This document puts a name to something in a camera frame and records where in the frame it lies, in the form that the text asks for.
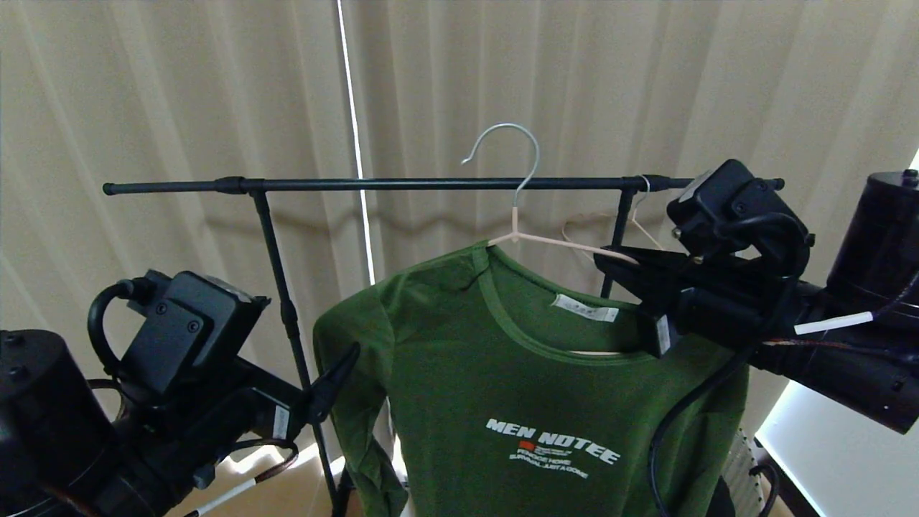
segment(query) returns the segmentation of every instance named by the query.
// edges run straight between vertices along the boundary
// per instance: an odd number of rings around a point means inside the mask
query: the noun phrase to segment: white cable sleeve
[[[252,488],[252,487],[254,487],[254,486],[255,486],[255,478],[253,477],[252,479],[249,479],[248,481],[245,481],[244,483],[241,483],[241,484],[237,485],[235,488],[233,488],[233,489],[230,490],[229,492],[223,494],[222,496],[218,497],[217,499],[215,499],[215,500],[209,502],[208,504],[205,504],[204,506],[198,508],[198,515],[199,515],[199,516],[200,516],[200,515],[204,515],[204,514],[207,513],[208,511],[211,511],[211,510],[217,508],[218,506],[222,505],[222,504],[223,504],[224,502],[226,502],[227,500],[230,500],[230,499],[232,499],[232,498],[234,498],[234,497],[236,497],[236,496],[242,494],[243,492],[247,491],[248,489],[250,489],[250,488]]]
[[[874,316],[870,312],[850,314],[848,316],[831,317],[830,319],[824,319],[822,321],[813,321],[810,323],[802,323],[800,325],[796,325],[795,334],[800,336],[802,334],[812,334],[814,332],[833,330],[834,328],[852,327],[853,325],[861,325],[862,323],[867,323],[873,320]]]

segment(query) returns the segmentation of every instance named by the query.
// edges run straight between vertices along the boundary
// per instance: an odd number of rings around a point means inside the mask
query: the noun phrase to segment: round neckline
[[[505,334],[507,334],[509,338],[511,338],[515,343],[519,344],[525,349],[554,361],[588,366],[624,366],[638,364],[641,362],[648,362],[654,359],[651,354],[644,351],[624,352],[615,356],[583,355],[568,350],[557,349],[546,343],[543,343],[536,338],[533,338],[524,332],[524,330],[520,328],[514,319],[507,313],[507,310],[501,301],[501,297],[498,295],[498,290],[494,285],[494,276],[492,275],[492,269],[489,267],[489,264],[492,260],[500,261],[512,272],[526,278],[528,281],[536,284],[542,289],[552,293],[561,293],[566,296],[570,296],[584,304],[590,304],[597,307],[616,307],[617,309],[626,310],[629,312],[634,312],[635,305],[625,302],[616,302],[613,300],[608,300],[607,298],[578,293],[577,291],[566,289],[552,281],[548,281],[540,277],[533,271],[524,268],[516,260],[510,258],[500,247],[489,247],[488,241],[482,241],[476,245],[475,249],[473,250],[472,257],[476,270],[482,272],[478,283],[482,287],[482,297],[485,300],[485,305],[488,307],[488,311],[492,314],[494,321],[498,324],[499,327],[501,327]]]

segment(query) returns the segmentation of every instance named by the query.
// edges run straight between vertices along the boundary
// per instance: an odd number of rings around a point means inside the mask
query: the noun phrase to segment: clothing rack
[[[158,183],[106,183],[102,191],[109,196],[120,194],[146,194],[155,192],[219,192],[230,195],[248,194],[255,202],[262,234],[274,273],[275,284],[280,298],[281,321],[290,342],[300,378],[301,388],[310,388],[310,374],[306,366],[306,355],[301,342],[297,309],[290,300],[287,278],[281,263],[278,250],[278,238],[271,222],[271,210],[268,204],[268,192],[315,192],[315,191],[355,191],[355,190],[515,190],[523,178],[393,178],[393,179],[261,179],[227,177],[212,181],[165,181]],[[658,175],[642,175],[625,178],[533,178],[527,190],[621,190],[618,202],[616,222],[613,226],[612,247],[622,244],[626,222],[631,212],[632,200],[637,192],[657,192],[669,189],[682,189],[689,185],[691,178],[669,178]],[[613,281],[604,276],[600,296],[609,297]],[[343,470],[341,482],[335,485],[335,476],[329,464],[325,449],[325,438],[322,427],[312,425],[312,432],[319,449],[319,459],[323,467],[325,484],[332,500],[333,517],[344,517],[347,509],[350,490],[353,488],[347,470]]]

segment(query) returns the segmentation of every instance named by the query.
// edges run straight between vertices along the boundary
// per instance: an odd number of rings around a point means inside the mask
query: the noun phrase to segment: green shirt
[[[649,336],[634,305],[564,289],[480,243],[345,300],[316,322],[313,346],[323,368],[361,344],[332,419],[368,517],[398,516],[407,499],[372,435],[387,396],[419,516],[651,517],[654,429],[731,353],[689,336],[655,359]],[[705,515],[747,374],[667,433],[658,479],[674,515]]]

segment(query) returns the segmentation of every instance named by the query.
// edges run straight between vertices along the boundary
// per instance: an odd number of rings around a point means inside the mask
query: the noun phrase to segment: curtain fold
[[[919,148],[919,6],[885,2],[353,2],[345,27],[365,175],[523,176],[529,144],[479,133],[515,121],[539,138],[538,174],[694,177],[725,159],[788,182],[782,197],[817,235],[806,280],[823,283],[865,177]],[[509,231],[511,192],[368,195],[378,278]],[[653,194],[638,220],[670,236]],[[524,231],[603,245],[617,194],[529,191]],[[634,227],[633,246],[651,246]],[[576,252],[506,248],[567,287],[599,290]],[[614,296],[628,298],[622,291]],[[754,431],[785,381],[757,373]]]
[[[59,332],[98,377],[85,334],[95,295],[148,268],[193,270],[275,300],[241,354],[298,385],[252,200],[101,188],[354,178],[340,39],[334,2],[0,6],[3,327]],[[359,199],[268,197],[315,378],[313,320],[369,285]],[[108,312],[120,355],[141,319]]]

